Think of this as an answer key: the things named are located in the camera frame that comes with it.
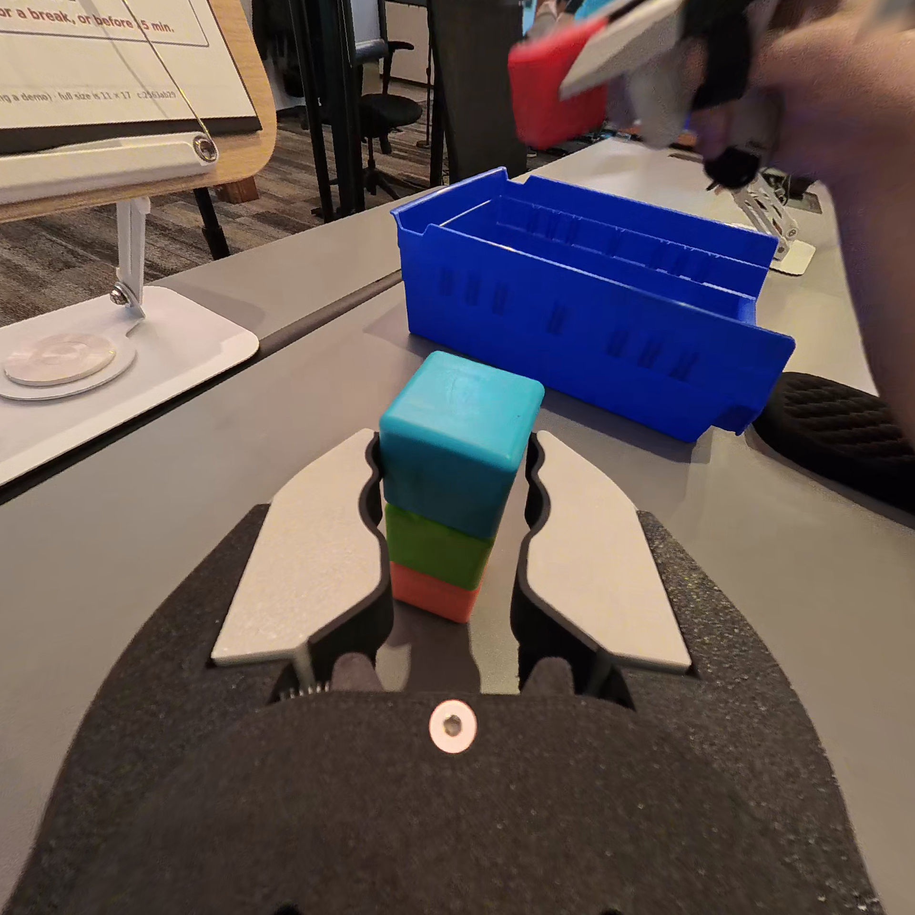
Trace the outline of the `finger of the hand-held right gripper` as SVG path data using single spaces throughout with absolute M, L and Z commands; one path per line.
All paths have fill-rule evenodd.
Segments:
M 685 1 L 640 2 L 612 14 L 585 43 L 560 83 L 560 100 L 578 96 L 657 61 L 681 41 Z

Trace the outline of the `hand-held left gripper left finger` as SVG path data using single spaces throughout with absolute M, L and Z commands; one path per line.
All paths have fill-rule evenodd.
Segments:
M 360 429 L 280 488 L 211 652 L 220 667 L 282 661 L 299 684 L 337 660 L 375 662 L 394 625 L 380 437 Z

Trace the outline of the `black office chair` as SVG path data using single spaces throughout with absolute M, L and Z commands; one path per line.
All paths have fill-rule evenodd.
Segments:
M 520 2 L 432 1 L 427 8 L 449 183 L 499 167 L 522 175 L 528 149 L 516 130 L 508 72 L 509 51 L 522 37 Z

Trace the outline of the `blue plastic bin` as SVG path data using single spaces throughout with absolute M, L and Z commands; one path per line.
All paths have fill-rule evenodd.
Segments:
M 503 168 L 392 216 L 412 334 L 680 441 L 742 434 L 794 353 L 748 228 Z

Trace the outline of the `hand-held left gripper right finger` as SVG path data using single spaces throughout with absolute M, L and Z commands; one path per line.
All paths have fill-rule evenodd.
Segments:
M 623 669 L 687 675 L 692 658 L 638 511 L 610 477 L 555 435 L 531 435 L 528 532 L 510 599 L 522 691 L 560 659 L 573 691 L 627 697 Z

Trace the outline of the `black swivel chair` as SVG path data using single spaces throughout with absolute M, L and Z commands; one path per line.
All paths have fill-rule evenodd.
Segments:
M 383 154 L 391 154 L 390 134 L 403 127 L 417 123 L 423 115 L 418 102 L 405 96 L 391 94 L 391 70 L 397 51 L 413 51 L 415 46 L 408 41 L 387 42 L 387 51 L 382 63 L 382 88 L 380 93 L 363 95 L 359 103 L 360 139 L 367 144 L 368 160 L 362 171 L 363 187 L 373 196 L 379 189 L 392 199 L 399 195 L 391 184 L 391 177 L 385 175 L 376 165 L 375 146 Z

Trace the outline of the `light blue cube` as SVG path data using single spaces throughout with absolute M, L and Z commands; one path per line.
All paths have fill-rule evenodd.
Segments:
M 544 393 L 528 377 L 431 353 L 380 419 L 385 500 L 494 538 Z

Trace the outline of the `person's right hand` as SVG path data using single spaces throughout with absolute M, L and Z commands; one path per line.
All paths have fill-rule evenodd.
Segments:
M 782 104 L 772 165 L 835 200 L 913 201 L 913 2 L 782 2 L 749 87 Z

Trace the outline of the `printed instruction board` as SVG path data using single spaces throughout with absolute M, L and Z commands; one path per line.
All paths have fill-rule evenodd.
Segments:
M 262 129 L 239 2 L 3 1 L 1 149 Z

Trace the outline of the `green cube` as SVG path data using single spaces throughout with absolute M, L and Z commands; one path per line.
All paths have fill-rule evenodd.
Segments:
M 390 502 L 384 521 L 392 562 L 460 589 L 480 586 L 495 538 L 467 534 Z

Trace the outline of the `white document stand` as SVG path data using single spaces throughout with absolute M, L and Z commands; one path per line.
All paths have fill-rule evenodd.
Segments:
M 2 485 L 257 353 L 253 332 L 144 283 L 151 204 L 125 190 L 206 175 L 219 155 L 197 129 L 2 156 L 4 207 L 103 189 L 120 195 L 112 290 L 2 327 Z

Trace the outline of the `red cube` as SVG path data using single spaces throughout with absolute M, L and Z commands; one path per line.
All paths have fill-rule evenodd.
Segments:
M 511 106 L 522 143 L 543 151 L 599 129 L 605 120 L 605 85 L 562 99 L 560 86 L 588 40 L 608 23 L 608 14 L 553 22 L 542 17 L 509 52 Z

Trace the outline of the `black wrist rest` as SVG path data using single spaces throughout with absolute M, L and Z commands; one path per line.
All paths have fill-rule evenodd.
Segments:
M 784 372 L 752 427 L 799 468 L 913 514 L 913 446 L 879 397 Z

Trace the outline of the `orange cube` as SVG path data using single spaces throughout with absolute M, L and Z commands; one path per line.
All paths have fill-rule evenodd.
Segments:
M 395 600 L 462 625 L 470 620 L 481 589 L 463 589 L 395 562 L 390 576 Z

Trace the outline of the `black easel frame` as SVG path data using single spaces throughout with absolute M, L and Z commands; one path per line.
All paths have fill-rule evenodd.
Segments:
M 289 1 L 324 223 L 364 210 L 348 4 Z

